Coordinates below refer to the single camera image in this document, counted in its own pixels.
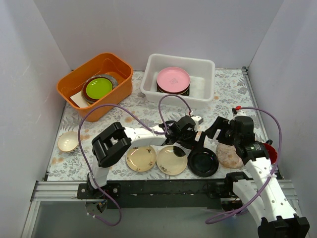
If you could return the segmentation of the black round plate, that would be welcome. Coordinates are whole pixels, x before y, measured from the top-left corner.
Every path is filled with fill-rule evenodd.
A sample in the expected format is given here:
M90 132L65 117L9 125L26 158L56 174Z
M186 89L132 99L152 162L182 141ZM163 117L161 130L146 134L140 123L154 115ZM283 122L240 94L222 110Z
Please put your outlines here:
M208 148L191 151L188 156L188 167L195 175L207 178L214 175L219 167L217 155Z

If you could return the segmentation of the black floral rectangular plate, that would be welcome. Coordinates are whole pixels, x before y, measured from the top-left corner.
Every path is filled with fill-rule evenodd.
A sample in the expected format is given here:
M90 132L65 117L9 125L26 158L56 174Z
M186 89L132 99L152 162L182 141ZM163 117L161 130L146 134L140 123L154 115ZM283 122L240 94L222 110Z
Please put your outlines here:
M180 91L180 92L169 92L166 90L163 90L159 85L157 84L157 92L160 93L166 93L166 94L173 94L173 95L182 95L182 96L189 96L190 95L190 86L186 88L186 90Z

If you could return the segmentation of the cream plate with green patch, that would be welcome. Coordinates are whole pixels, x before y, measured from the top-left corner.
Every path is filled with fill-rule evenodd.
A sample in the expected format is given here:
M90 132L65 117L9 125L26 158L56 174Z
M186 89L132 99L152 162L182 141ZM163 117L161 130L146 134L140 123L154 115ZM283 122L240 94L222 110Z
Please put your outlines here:
M188 158L183 149L170 145L158 152L156 163L164 174L175 176L186 169Z

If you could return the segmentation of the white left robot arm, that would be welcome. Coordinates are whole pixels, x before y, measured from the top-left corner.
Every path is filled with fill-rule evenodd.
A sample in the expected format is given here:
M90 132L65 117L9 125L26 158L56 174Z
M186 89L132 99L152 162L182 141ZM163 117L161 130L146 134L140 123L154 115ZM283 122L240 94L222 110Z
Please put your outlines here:
M203 121L200 116L183 116L179 121L167 121L149 130L124 127L120 122L114 122L92 140L95 160L87 175L88 192L94 198L101 198L106 191L109 168L133 147L178 143L192 150L198 143L195 138Z

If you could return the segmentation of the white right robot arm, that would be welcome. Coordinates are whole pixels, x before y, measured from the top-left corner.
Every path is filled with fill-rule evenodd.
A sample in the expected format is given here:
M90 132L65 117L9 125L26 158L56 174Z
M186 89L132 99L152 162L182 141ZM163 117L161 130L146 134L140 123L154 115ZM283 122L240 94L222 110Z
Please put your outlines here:
M274 174L267 150L267 144L255 140L254 122L247 116L235 116L232 120L217 117L206 135L213 138L220 133L217 141L233 145L253 180L244 173L227 175L224 191L230 197L237 196L243 203L239 209L215 215L206 220L214 224L247 209L258 226L261 238L304 238L310 224L300 217L289 204Z

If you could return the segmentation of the red rimmed grey plate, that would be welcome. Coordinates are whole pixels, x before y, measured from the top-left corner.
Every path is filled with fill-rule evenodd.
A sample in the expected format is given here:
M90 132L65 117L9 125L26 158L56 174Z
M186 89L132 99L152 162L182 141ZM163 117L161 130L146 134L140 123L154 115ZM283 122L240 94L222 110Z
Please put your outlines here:
M188 83L158 83L157 82L157 92L173 94L173 95L190 95L190 84Z

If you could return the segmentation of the cream floral plate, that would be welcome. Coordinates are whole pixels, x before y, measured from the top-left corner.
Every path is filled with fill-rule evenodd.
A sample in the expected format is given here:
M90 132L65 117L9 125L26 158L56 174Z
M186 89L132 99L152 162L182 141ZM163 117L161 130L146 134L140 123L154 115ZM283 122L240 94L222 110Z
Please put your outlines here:
M152 146L133 147L128 150L126 163L136 172L146 172L156 163L156 151Z

